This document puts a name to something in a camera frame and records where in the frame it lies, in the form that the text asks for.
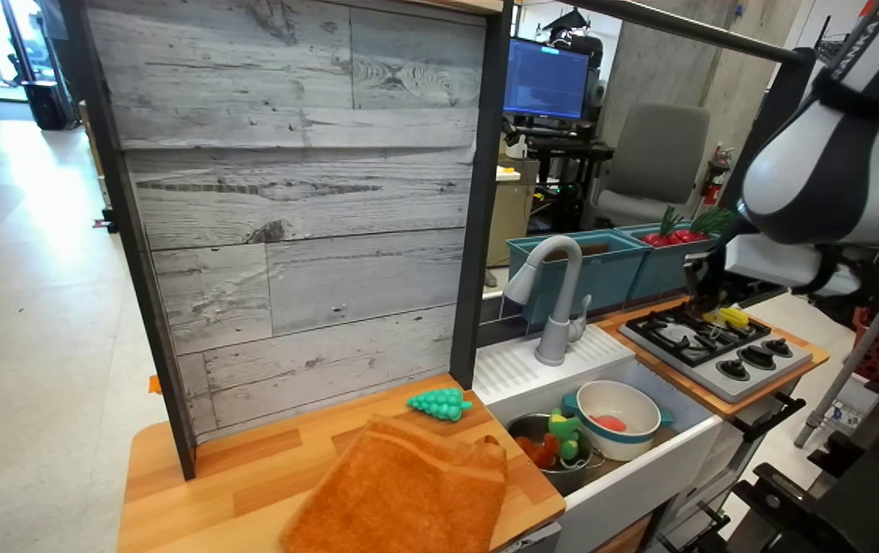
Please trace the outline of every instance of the gray office chair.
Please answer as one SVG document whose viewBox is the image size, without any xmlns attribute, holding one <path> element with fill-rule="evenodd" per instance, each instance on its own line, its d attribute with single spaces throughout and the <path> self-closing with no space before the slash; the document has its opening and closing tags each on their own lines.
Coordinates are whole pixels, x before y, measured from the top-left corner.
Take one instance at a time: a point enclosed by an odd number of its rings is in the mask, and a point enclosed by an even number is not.
<svg viewBox="0 0 879 553">
<path fill-rule="evenodd" d="M 583 228 L 598 217 L 615 225 L 654 223 L 668 204 L 688 217 L 698 199 L 696 173 L 706 157 L 708 133 L 706 109 L 634 104 L 609 169 L 590 194 Z"/>
</svg>

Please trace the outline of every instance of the gray faucet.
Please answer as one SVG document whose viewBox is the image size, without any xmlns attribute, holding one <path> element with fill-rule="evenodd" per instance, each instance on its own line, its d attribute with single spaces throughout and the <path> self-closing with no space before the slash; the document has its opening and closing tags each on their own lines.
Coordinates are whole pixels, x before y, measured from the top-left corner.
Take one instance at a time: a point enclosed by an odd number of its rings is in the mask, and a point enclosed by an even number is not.
<svg viewBox="0 0 879 553">
<path fill-rule="evenodd" d="M 569 263 L 565 267 L 565 277 L 562 279 L 562 288 L 559 290 L 558 301 L 555 309 L 545 323 L 545 330 L 541 333 L 541 342 L 534 350 L 534 358 L 552 367 L 561 365 L 565 361 L 566 344 L 576 342 L 586 332 L 586 310 L 593 301 L 593 295 L 586 294 L 583 298 L 583 312 L 575 321 L 569 320 L 569 312 L 572 310 L 572 302 L 576 297 L 576 284 L 579 283 L 579 270 L 583 266 L 583 249 L 571 237 L 564 234 L 549 236 L 541 242 L 531 253 L 527 255 L 524 265 L 511 277 L 504 286 L 504 297 L 519 304 L 526 304 L 534 287 L 534 277 L 538 273 L 541 262 L 548 254 L 555 250 L 563 250 L 569 257 Z"/>
</svg>

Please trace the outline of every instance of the blue storage bin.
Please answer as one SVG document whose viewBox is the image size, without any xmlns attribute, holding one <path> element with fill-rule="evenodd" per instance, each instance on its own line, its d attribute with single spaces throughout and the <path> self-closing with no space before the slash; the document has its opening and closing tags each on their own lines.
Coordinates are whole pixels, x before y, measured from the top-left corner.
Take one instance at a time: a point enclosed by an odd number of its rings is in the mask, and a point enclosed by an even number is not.
<svg viewBox="0 0 879 553">
<path fill-rule="evenodd" d="M 677 224 L 675 230 L 685 230 L 691 227 L 692 221 L 684 221 Z M 685 270 L 682 263 L 685 263 L 685 255 L 703 252 L 712 248 L 714 237 L 709 240 L 700 240 L 698 242 L 688 242 L 688 244 L 675 244 L 674 246 L 665 246 L 664 248 L 654 248 L 645 242 L 640 242 L 640 237 L 647 234 L 653 234 L 660 228 L 660 224 L 636 224 L 632 227 L 617 227 L 617 230 L 627 236 L 633 238 L 633 241 L 639 242 L 646 246 L 646 255 L 643 256 L 643 262 L 636 272 L 636 279 L 633 280 L 630 294 L 627 299 L 639 299 L 649 297 L 667 291 L 677 290 L 684 287 Z"/>
<path fill-rule="evenodd" d="M 579 286 L 576 287 L 576 297 L 570 308 L 571 314 L 577 314 L 586 294 L 593 294 L 590 310 L 622 304 L 630 292 L 640 261 L 649 246 L 615 230 L 573 232 L 567 236 L 572 237 L 583 247 L 600 243 L 606 243 L 610 247 L 608 252 L 583 256 L 583 269 L 579 272 Z M 511 252 L 511 265 L 508 269 L 511 277 L 515 276 L 534 246 L 545 238 L 548 236 L 515 238 L 507 241 Z M 548 320 L 548 316 L 555 308 L 559 288 L 562 287 L 566 263 L 569 263 L 567 259 L 559 259 L 541 264 L 538 276 L 534 280 L 531 297 L 527 305 L 524 305 L 524 318 L 527 322 L 537 325 Z"/>
</svg>

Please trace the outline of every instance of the green toy grapes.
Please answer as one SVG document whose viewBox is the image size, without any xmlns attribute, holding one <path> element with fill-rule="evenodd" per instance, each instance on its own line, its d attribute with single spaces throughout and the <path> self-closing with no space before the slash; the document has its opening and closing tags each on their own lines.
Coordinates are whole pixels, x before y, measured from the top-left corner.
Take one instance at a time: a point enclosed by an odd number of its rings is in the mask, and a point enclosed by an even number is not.
<svg viewBox="0 0 879 553">
<path fill-rule="evenodd" d="M 408 406 L 438 419 L 456 422 L 460 420 L 465 410 L 474 405 L 471 402 L 464 402 L 463 392 L 460 389 L 443 388 L 419 393 L 418 396 L 408 399 Z"/>
</svg>

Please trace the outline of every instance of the monitor screen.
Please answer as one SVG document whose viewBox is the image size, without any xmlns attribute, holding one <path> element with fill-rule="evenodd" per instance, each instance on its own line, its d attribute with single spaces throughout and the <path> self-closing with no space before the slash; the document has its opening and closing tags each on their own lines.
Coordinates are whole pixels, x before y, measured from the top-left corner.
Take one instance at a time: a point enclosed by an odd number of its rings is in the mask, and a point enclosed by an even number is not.
<svg viewBox="0 0 879 553">
<path fill-rule="evenodd" d="M 512 38 L 504 111 L 580 119 L 589 70 L 586 54 Z"/>
</svg>

